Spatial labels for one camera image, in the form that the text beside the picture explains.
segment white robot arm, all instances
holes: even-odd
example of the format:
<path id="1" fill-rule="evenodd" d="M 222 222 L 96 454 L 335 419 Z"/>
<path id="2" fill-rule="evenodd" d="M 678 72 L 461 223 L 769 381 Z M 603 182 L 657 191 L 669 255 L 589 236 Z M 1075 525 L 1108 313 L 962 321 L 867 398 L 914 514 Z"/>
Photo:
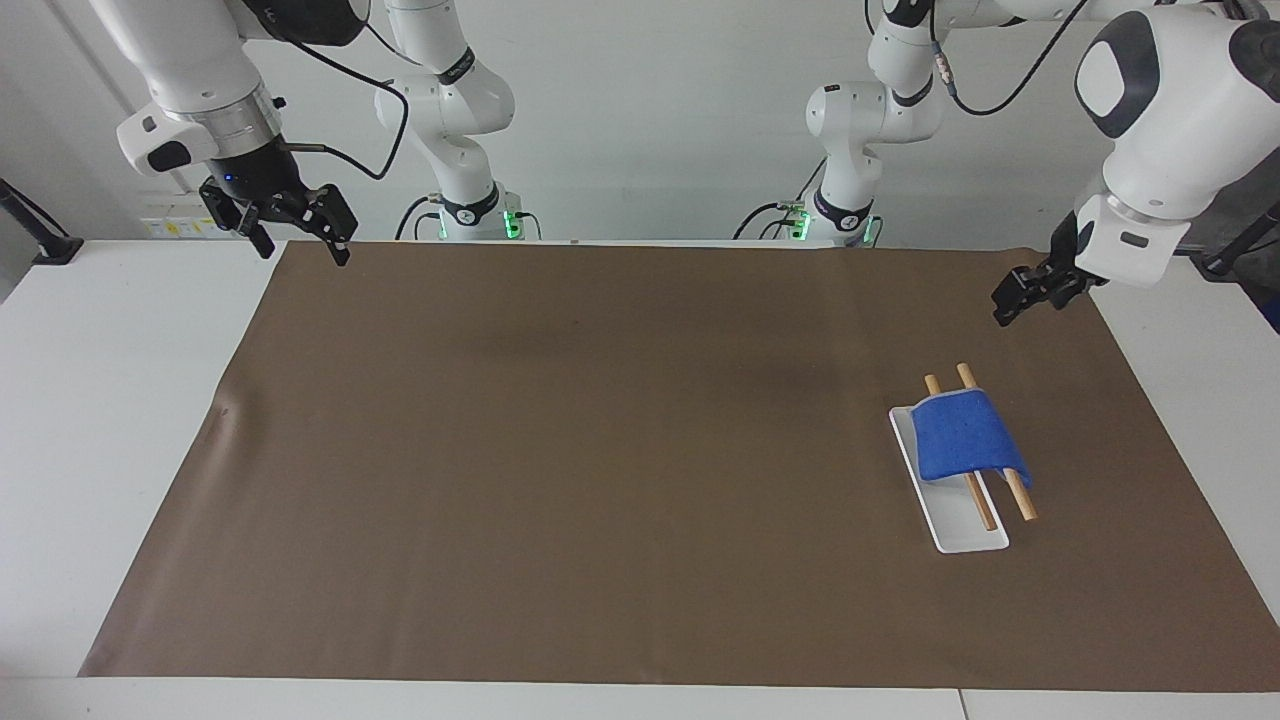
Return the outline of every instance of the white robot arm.
<path id="1" fill-rule="evenodd" d="M 476 59 L 453 0 L 385 0 L 401 50 L 426 73 L 396 82 L 410 102 L 410 138 L 440 183 L 443 234 L 451 240 L 520 236 L 520 197 L 493 179 L 489 158 L 467 136 L 504 129 L 516 114 L 511 87 Z M 375 100 L 388 128 L 399 108 Z"/>
<path id="2" fill-rule="evenodd" d="M 146 78 L 151 102 L 116 131 L 129 163 L 157 174 L 195 163 L 210 214 L 274 250 L 260 222 L 291 223 L 346 264 L 357 222 L 333 184 L 308 188 L 280 135 L 273 100 L 244 55 L 250 37 L 346 45 L 364 29 L 367 0 L 91 0 L 115 44 Z"/>
<path id="3" fill-rule="evenodd" d="M 992 293 L 1001 324 L 1110 279 L 1164 275 L 1190 220 L 1280 147 L 1280 22 L 1210 4 L 1126 12 L 1093 40 L 1075 86 L 1115 147 L 1050 256 Z"/>
<path id="4" fill-rule="evenodd" d="M 844 245 L 869 214 L 881 164 L 868 145 L 937 131 L 945 99 L 933 86 L 936 60 L 946 91 L 955 90 L 941 54 L 950 29 L 1056 20 L 1071 9 L 1060 0 L 886 0 L 868 53 L 877 82 L 826 86 L 809 102 L 810 132 L 829 156 L 806 199 L 810 233 Z M 1059 228 L 1050 259 L 1015 269 L 993 295 L 1004 324 L 1042 300 L 1061 307 L 1107 279 L 1155 283 L 1190 219 L 1280 145 L 1271 88 L 1280 23 L 1231 19 L 1219 4 L 1149 0 L 1093 0 L 1078 17 L 1112 19 L 1080 63 L 1076 94 L 1115 150 L 1103 187 Z"/>

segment rectangular white tray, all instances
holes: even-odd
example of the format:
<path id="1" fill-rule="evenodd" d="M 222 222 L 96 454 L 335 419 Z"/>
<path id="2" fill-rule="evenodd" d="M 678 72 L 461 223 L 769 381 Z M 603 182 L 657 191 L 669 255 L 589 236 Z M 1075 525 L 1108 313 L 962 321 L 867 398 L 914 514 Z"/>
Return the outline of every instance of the rectangular white tray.
<path id="1" fill-rule="evenodd" d="M 964 475 L 951 475 L 929 482 L 920 479 L 911 409 L 893 407 L 888 411 L 888 421 L 893 425 L 899 447 L 902 448 L 902 460 L 906 461 L 906 470 L 915 487 L 915 496 L 920 500 L 920 509 L 924 510 L 924 521 L 929 525 L 929 534 L 933 536 L 933 544 L 937 546 L 938 552 L 950 555 L 1009 547 L 1009 533 L 1005 532 L 1005 524 L 1000 520 L 1000 514 L 996 512 L 996 505 L 991 501 L 982 474 L 978 474 L 978 484 L 982 487 L 983 497 L 987 498 L 991 514 L 996 518 L 995 530 L 987 530 L 982 527 L 982 516 L 978 515 L 978 509 L 973 503 L 969 483 Z"/>

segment blue towel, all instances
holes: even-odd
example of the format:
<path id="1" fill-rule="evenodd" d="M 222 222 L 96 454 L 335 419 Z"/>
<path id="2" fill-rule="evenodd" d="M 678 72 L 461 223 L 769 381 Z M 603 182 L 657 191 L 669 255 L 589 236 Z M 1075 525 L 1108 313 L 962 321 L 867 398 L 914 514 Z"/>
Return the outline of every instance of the blue towel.
<path id="1" fill-rule="evenodd" d="M 1271 327 L 1275 328 L 1276 332 L 1280 332 L 1280 296 L 1272 297 L 1271 302 L 1258 307 L 1258 310 L 1262 310 L 1262 316 L 1271 323 Z"/>
<path id="2" fill-rule="evenodd" d="M 951 475 L 1012 468 L 1030 489 L 1032 475 L 1014 438 L 979 388 L 945 392 L 922 400 L 911 409 L 915 425 L 920 478 L 937 480 Z"/>

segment white table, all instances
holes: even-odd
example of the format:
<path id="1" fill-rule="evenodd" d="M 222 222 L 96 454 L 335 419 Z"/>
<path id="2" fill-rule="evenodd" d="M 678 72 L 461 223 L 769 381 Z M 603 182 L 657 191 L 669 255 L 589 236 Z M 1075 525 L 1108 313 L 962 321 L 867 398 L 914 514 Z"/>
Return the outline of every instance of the white table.
<path id="1" fill-rule="evenodd" d="M 0 305 L 0 717 L 1280 717 L 1280 694 L 74 679 L 273 266 L 92 242 Z M 1185 261 L 1094 296 L 1280 616 L 1280 340 Z"/>

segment wooden stick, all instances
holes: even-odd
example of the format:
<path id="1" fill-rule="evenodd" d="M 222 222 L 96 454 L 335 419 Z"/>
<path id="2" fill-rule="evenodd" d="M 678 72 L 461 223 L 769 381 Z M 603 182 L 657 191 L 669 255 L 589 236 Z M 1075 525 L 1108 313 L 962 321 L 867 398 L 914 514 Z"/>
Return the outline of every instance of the wooden stick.
<path id="1" fill-rule="evenodd" d="M 938 378 L 936 375 L 924 375 L 924 387 L 928 388 L 929 395 L 941 395 L 942 386 L 938 384 Z M 987 532 L 996 529 L 996 516 L 992 515 L 991 507 L 987 506 L 987 498 L 982 495 L 982 486 L 978 484 L 978 475 L 974 473 L 965 473 L 965 482 L 969 484 L 969 495 L 973 496 L 973 503 L 978 506 L 978 515 L 982 516 L 982 527 L 987 528 Z"/>
<path id="2" fill-rule="evenodd" d="M 1029 523 L 1039 518 L 1039 512 L 1036 511 L 1032 496 L 1027 492 L 1027 486 L 1023 484 L 1023 478 L 1018 474 L 1018 470 L 1005 468 L 1005 482 L 1009 483 L 1009 489 L 1014 491 L 1014 500 L 1018 501 L 1018 510 L 1023 512 L 1023 520 Z"/>
<path id="3" fill-rule="evenodd" d="M 969 368 L 968 363 L 956 365 L 956 372 L 960 373 L 960 380 L 964 382 L 964 387 L 978 387 L 978 379 L 973 377 L 973 369 Z M 1027 492 L 1027 486 L 1023 484 L 1021 477 L 1018 475 L 1018 470 L 1005 468 L 1004 474 L 1005 482 L 1009 483 L 1009 489 L 1014 493 L 1014 500 L 1018 501 L 1018 510 L 1023 514 L 1023 520 L 1032 521 L 1039 518 L 1039 512 L 1036 512 L 1036 505 L 1032 502 L 1032 496 Z"/>

